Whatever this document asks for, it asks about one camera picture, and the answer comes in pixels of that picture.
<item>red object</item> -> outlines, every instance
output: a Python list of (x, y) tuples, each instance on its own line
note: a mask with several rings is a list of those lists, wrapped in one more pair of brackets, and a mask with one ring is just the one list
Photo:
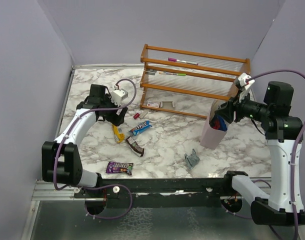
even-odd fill
[(137, 112), (137, 113), (133, 116), (133, 118), (134, 118), (134, 119), (137, 119), (137, 118), (139, 117), (139, 115), (140, 115), (140, 114)]

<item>marble surface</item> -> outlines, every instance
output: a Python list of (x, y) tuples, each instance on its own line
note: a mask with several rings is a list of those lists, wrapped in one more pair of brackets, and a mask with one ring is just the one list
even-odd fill
[[(129, 130), (143, 120), (149, 120), (152, 128), (138, 135), (135, 140), (145, 148), (143, 157), (135, 155), (125, 142), (116, 143), (109, 122), (97, 122), (83, 139), (79, 154), (84, 169), (98, 172), (104, 178), (216, 178), (223, 177), (228, 170), (245, 171), (251, 177), (271, 176), (271, 157), (265, 137), (248, 119), (229, 126), (225, 138), (215, 149), (200, 146), (200, 137), (205, 120), (179, 114), (151, 110), (146, 117), (134, 119), (139, 109), (143, 89), (139, 83), (143, 68), (120, 69), (77, 69), (74, 74), (66, 104), (60, 132), (72, 120), (76, 106), (89, 94), (91, 84), (106, 85), (109, 89), (122, 78), (133, 80), (137, 86), (137, 96), (128, 107), (124, 124), (120, 127), (126, 136)], [(124, 82), (121, 88), (128, 91), (131, 99), (132, 85)], [(176, 110), (207, 114), (212, 99), (190, 95), (149, 90), (146, 96), (151, 100), (175, 101)], [(199, 164), (189, 170), (184, 161), (185, 153), (195, 149), (200, 157)], [(134, 163), (132, 176), (125, 173), (106, 174), (109, 161)]]

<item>black cable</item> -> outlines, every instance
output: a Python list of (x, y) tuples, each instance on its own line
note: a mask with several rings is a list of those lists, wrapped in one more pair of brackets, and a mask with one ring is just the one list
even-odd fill
[(253, 119), (250, 119), (250, 120), (251, 120), (251, 122), (253, 123), (254, 127), (258, 130), (258, 132), (260, 132), (262, 135), (265, 136), (265, 134), (264, 134), (262, 131), (260, 131), (260, 129), (258, 128), (258, 126), (257, 126), (257, 124), (255, 123), (255, 121), (254, 121)]

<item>gray wall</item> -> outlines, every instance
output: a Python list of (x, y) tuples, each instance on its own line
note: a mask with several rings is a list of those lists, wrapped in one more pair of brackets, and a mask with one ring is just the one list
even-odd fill
[[(305, 0), (286, 0), (252, 61), (252, 75), (289, 68), (305, 74)], [(259, 78), (256, 99), (263, 100), (269, 81), (290, 83), (294, 88), (291, 114), (305, 119), (305, 80), (292, 73)], [(305, 134), (300, 156), (300, 189), (305, 206)]]
[(284, 0), (38, 0), (77, 65), (139, 63), (144, 44), (252, 58)]
[(36, 0), (0, 1), (0, 240), (21, 237), (72, 64)]

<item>marker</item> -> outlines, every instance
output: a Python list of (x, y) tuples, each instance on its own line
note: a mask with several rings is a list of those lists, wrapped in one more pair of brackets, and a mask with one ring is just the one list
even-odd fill
[(179, 59), (171, 58), (171, 57), (168, 57), (168, 61), (170, 61), (170, 62), (179, 62), (179, 63), (184, 63), (184, 64), (199, 65), (197, 62), (184, 61), (184, 60), (179, 60)]
[(172, 73), (172, 72), (167, 72), (167, 71), (160, 71), (159, 74), (175, 75), (175, 76), (186, 76), (185, 73)]

